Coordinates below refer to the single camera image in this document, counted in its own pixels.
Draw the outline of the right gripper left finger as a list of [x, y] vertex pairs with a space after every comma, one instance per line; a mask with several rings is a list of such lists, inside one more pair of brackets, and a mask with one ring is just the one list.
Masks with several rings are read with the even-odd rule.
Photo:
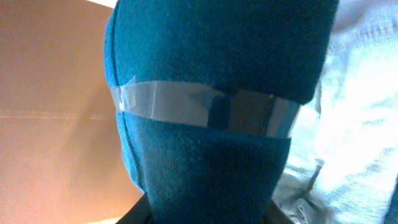
[[144, 194], [137, 203], [116, 224], [151, 224], [152, 215], [147, 194]]

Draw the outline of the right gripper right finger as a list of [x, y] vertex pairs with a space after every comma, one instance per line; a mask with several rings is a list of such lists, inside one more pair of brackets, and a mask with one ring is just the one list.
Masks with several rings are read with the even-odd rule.
[[274, 202], [271, 202], [264, 215], [264, 224], [294, 224], [294, 222]]

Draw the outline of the light blue jeans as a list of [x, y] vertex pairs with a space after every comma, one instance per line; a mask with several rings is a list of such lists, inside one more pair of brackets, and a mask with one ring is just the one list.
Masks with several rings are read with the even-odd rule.
[[274, 202], [289, 223], [397, 222], [397, 2], [341, 1]]

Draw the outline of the teal taped shirt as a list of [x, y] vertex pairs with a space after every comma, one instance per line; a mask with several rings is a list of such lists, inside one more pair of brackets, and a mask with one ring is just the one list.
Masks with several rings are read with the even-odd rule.
[[116, 3], [105, 75], [141, 223], [262, 223], [338, 2]]

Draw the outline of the clear plastic storage container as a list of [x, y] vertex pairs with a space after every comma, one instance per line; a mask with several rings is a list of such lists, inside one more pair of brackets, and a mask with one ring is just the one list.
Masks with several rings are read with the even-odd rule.
[[111, 9], [1, 2], [1, 222], [91, 223], [141, 197], [124, 168], [104, 78]]

